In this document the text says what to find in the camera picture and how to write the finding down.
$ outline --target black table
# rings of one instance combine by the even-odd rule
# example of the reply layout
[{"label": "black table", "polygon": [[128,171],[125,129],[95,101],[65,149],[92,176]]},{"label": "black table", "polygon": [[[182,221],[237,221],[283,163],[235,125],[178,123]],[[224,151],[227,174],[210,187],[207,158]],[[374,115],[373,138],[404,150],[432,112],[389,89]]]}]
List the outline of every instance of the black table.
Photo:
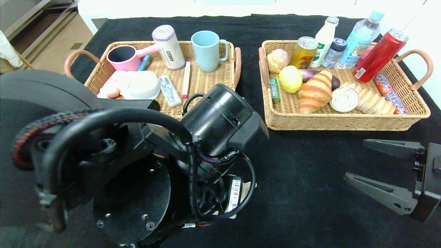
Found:
[{"label": "black table", "polygon": [[[199,30],[213,30],[242,49],[237,91],[263,116],[258,48],[265,40],[314,36],[324,16],[252,15],[248,17],[175,17],[108,20],[86,46],[100,57],[114,41],[151,40],[151,31],[170,24],[179,40]],[[340,18],[336,36],[346,38],[359,19]],[[87,57],[72,66],[84,83],[94,67]],[[401,64],[412,82],[414,76]],[[270,142],[254,161],[258,188],[235,220],[211,227],[185,229],[163,247],[441,247],[441,211],[425,224],[396,215],[343,180],[346,171],[411,189],[412,164],[368,150],[363,139],[441,143],[441,112],[423,88],[430,118],[405,132],[270,131]],[[69,214],[60,234],[28,230],[40,247],[111,247],[95,228],[91,205]]]}]

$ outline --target wicker basket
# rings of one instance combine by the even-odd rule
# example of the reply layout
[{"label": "wicker basket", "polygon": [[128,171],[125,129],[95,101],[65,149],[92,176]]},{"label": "wicker basket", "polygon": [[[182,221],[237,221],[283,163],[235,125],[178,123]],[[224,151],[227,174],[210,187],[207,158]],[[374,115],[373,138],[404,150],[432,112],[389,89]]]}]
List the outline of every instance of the wicker basket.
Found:
[{"label": "wicker basket", "polygon": [[[101,59],[98,59],[93,54],[84,50],[74,51],[72,54],[68,56],[66,62],[64,64],[64,71],[67,76],[74,78],[70,67],[72,62],[79,54],[86,54],[90,58],[92,58],[97,65],[94,70],[90,74],[86,83],[87,86],[95,95],[98,94],[100,88],[104,85],[104,83],[109,79],[112,73],[115,71],[113,66],[107,61],[106,55],[107,53],[115,46],[119,45],[131,45],[136,49],[142,49],[147,46],[153,45],[154,41],[120,41],[111,43],[107,49],[104,51]],[[222,83],[232,88],[233,90],[237,87],[237,83],[239,82],[240,70],[241,70],[241,55],[240,49],[234,49],[232,43],[228,43],[229,56],[227,61],[219,61],[218,68],[213,72],[204,72],[201,71],[196,64],[196,59],[193,51],[193,47],[190,41],[179,41],[179,45],[181,46],[182,53],[187,61],[191,62],[191,75],[190,75],[190,86],[188,89],[188,95],[191,96],[197,92],[207,93],[210,91],[216,84]],[[225,46],[220,44],[220,54],[221,56],[225,56]],[[184,69],[171,71],[168,70],[165,66],[165,63],[162,61],[159,53],[152,53],[152,56],[146,65],[146,69],[149,71],[153,71],[157,76],[168,75],[173,83],[173,86],[176,88],[176,91],[180,94],[182,92],[183,78],[184,78]],[[118,99],[124,99],[123,96],[118,96]],[[182,107],[185,102],[185,99],[181,99],[182,104],[170,107],[165,100],[164,94],[161,92],[156,101],[161,106],[161,112],[170,115],[176,119],[182,118]],[[190,105],[189,109],[191,109],[200,98],[194,99]]]},{"label": "wicker basket", "polygon": [[[273,104],[271,92],[268,88],[269,78],[278,78],[278,74],[269,73],[266,55],[281,48],[292,54],[297,41],[265,41],[259,49],[259,64],[262,80],[263,104],[265,109],[266,125],[273,130],[360,130],[360,131],[405,131],[412,124],[430,116],[430,110],[421,98],[417,89],[430,76],[433,70],[431,59],[421,50],[411,50],[402,56],[391,60],[381,70],[386,75],[400,96],[408,115],[379,115],[364,114],[358,109],[347,113],[340,113],[325,105],[313,114],[300,114],[297,94],[289,94],[280,89],[280,102]],[[398,62],[411,53],[420,54],[428,65],[426,76],[415,85],[409,81]],[[352,75],[354,69],[332,69],[334,76],[340,79],[341,84],[358,82]],[[359,83],[363,88],[380,94],[373,80],[368,83]]]}]

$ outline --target croissant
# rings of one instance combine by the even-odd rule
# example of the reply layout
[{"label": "croissant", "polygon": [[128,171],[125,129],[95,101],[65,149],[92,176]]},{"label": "croissant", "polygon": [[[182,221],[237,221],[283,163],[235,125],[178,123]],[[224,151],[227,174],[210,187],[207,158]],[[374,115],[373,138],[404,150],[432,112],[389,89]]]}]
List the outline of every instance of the croissant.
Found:
[{"label": "croissant", "polygon": [[331,79],[331,70],[325,68],[300,87],[298,94],[301,114],[314,113],[332,100]]}]

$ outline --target yellow lemon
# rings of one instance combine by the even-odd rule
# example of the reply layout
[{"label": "yellow lemon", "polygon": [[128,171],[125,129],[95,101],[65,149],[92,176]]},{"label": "yellow lemon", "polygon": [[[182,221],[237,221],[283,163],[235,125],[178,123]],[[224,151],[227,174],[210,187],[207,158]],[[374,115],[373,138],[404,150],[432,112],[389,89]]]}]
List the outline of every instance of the yellow lemon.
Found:
[{"label": "yellow lemon", "polygon": [[279,82],[284,91],[297,93],[302,86],[302,73],[295,66],[288,65],[280,71]]}]

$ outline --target blue pen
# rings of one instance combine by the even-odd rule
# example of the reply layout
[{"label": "blue pen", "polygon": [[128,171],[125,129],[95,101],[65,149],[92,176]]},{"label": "blue pen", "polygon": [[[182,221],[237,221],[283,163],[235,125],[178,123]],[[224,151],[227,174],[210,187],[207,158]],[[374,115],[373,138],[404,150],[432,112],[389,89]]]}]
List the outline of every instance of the blue pen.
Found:
[{"label": "blue pen", "polygon": [[147,62],[149,61],[151,54],[147,54],[144,56],[144,59],[142,60],[141,65],[138,68],[138,71],[143,71],[144,67],[146,67]]}]

